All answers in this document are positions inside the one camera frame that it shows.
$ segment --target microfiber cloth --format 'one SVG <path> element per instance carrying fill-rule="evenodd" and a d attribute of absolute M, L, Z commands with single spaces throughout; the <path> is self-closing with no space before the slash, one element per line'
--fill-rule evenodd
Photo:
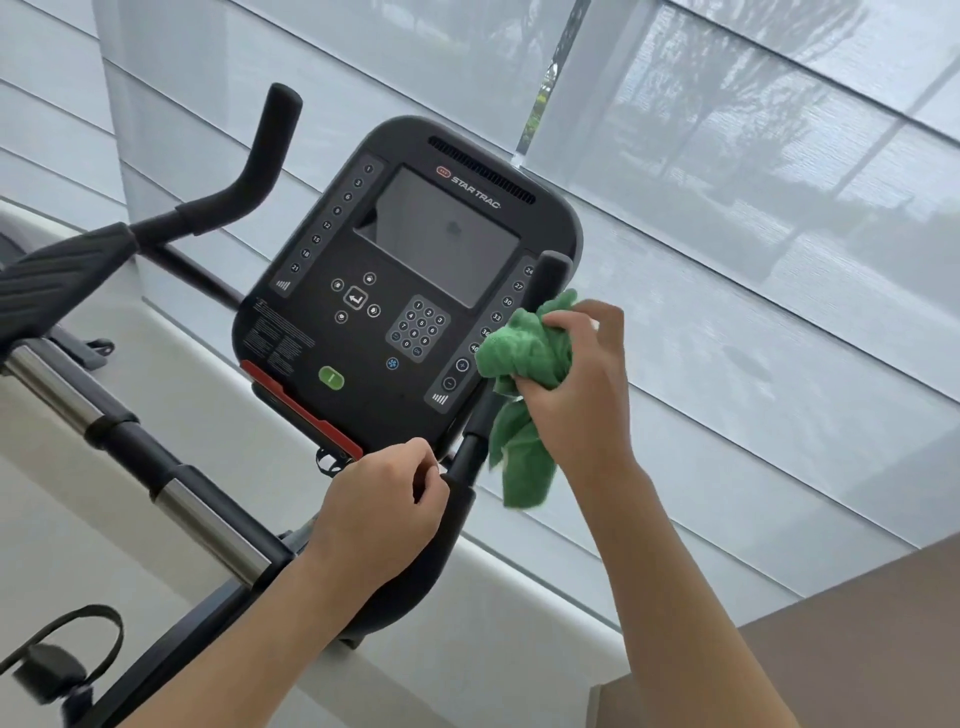
<path fill-rule="evenodd" d="M 532 379 L 546 389 L 560 386 L 573 362 L 570 336 L 561 328 L 545 326 L 542 318 L 551 311 L 569 309 L 576 300 L 576 291 L 567 289 L 536 313 L 518 309 L 475 355 L 480 376 L 495 378 L 493 390 L 512 398 L 497 414 L 490 435 L 490 465 L 503 463 L 503 504 L 508 508 L 541 505 L 557 471 L 526 402 L 517 398 L 513 376 Z"/>

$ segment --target keypad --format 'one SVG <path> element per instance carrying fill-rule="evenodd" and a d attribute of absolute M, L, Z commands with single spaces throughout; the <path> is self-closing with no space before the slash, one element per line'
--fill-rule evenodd
<path fill-rule="evenodd" d="M 424 296 L 414 296 L 387 331 L 387 342 L 416 362 L 423 361 L 444 335 L 449 315 Z"/>

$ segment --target exercise bike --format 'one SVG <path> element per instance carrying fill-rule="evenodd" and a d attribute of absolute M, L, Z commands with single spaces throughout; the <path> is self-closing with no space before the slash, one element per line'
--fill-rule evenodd
<path fill-rule="evenodd" d="M 53 667 L 25 662 L 21 682 L 37 699 L 66 696 L 71 728 L 110 728 L 130 715 L 296 558 L 312 522 L 277 536 L 180 462 L 58 343 L 67 313 L 142 255 L 236 312 L 240 369 L 261 401 L 316 444 L 323 473 L 413 437 L 430 443 L 450 488 L 440 528 L 340 635 L 356 648 L 420 603 L 467 519 L 503 402 L 477 374 L 473 354 L 514 310 L 555 297 L 579 262 L 582 233 L 563 198 L 451 130 L 409 116 L 363 140 L 253 289 L 235 291 L 168 244 L 228 225 L 264 201 L 300 108 L 296 92 L 271 86 L 246 165 L 226 189 L 63 240 L 0 273 L 5 374 L 126 469 L 233 577 L 95 702 L 85 673 L 65 695 L 63 680 L 51 682 Z"/>

